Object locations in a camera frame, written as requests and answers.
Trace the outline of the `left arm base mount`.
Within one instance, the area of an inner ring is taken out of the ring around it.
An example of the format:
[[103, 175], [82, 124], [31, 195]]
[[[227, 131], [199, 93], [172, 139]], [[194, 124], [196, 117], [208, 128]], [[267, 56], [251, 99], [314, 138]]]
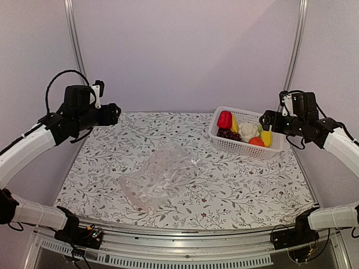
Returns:
[[86, 247], [91, 249], [100, 249], [103, 240], [103, 229], [91, 224], [86, 228], [79, 226], [79, 218], [68, 209], [57, 206], [65, 216], [67, 221], [61, 230], [54, 234], [56, 240], [68, 243], [70, 245]]

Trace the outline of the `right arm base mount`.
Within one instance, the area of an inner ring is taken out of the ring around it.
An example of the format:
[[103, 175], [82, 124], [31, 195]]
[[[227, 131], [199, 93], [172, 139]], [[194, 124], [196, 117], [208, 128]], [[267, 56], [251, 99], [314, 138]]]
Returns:
[[296, 263], [308, 262], [314, 251], [317, 250], [319, 233], [309, 226], [308, 216], [310, 210], [298, 215], [293, 228], [284, 224], [275, 226], [270, 233], [270, 241], [275, 250], [297, 247], [307, 244], [302, 249], [289, 251], [288, 255]]

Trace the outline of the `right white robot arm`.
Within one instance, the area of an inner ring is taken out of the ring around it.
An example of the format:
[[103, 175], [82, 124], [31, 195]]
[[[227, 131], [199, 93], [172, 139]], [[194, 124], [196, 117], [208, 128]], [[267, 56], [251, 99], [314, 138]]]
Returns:
[[[317, 147], [335, 156], [354, 175], [358, 175], [358, 141], [347, 127], [327, 117], [316, 101], [313, 92], [301, 90], [282, 91], [279, 94], [282, 111], [266, 110], [259, 122], [265, 131], [289, 137], [301, 137], [305, 144]], [[358, 202], [327, 208], [315, 208], [296, 218], [290, 240], [302, 244], [312, 231], [321, 229], [347, 229], [358, 227]]]

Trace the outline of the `orange pumpkin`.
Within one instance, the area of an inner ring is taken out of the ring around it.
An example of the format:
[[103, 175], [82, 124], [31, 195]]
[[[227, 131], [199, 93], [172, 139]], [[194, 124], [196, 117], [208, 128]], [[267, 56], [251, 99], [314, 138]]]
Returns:
[[265, 147], [265, 143], [263, 142], [263, 140], [260, 137], [253, 137], [252, 139], [249, 140], [249, 144]]

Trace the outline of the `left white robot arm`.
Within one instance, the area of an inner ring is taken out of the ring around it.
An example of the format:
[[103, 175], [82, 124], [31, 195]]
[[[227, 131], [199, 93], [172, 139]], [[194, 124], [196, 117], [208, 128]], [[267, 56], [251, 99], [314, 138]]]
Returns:
[[87, 78], [83, 80], [84, 85], [65, 88], [64, 101], [56, 112], [50, 110], [49, 96], [46, 95], [45, 116], [1, 151], [2, 225], [17, 222], [45, 226], [60, 230], [71, 243], [83, 239], [79, 220], [69, 210], [25, 200], [7, 189], [13, 177], [44, 152], [66, 140], [80, 142], [91, 134], [94, 127], [118, 123], [121, 108], [115, 103], [101, 103], [104, 82], [96, 80], [91, 85]]

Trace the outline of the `white cauliflower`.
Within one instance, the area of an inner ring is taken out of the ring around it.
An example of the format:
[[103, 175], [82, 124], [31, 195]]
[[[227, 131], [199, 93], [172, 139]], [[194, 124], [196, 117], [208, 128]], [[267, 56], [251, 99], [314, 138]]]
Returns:
[[240, 123], [238, 125], [238, 134], [244, 142], [249, 142], [253, 137], [260, 136], [257, 125], [252, 123]]

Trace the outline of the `clear zip top bag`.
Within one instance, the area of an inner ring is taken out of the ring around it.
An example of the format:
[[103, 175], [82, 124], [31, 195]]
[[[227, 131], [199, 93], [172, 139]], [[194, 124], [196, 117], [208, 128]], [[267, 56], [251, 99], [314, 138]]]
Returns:
[[155, 149], [138, 171], [119, 176], [118, 182], [136, 208], [152, 215], [182, 193], [181, 185], [199, 174], [200, 164], [197, 154], [171, 142]]

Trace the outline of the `red bell pepper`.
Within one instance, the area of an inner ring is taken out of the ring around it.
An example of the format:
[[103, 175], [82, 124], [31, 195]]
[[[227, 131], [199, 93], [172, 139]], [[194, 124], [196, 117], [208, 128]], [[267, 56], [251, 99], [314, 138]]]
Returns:
[[220, 129], [231, 129], [232, 113], [227, 110], [221, 111], [217, 120], [217, 126]]

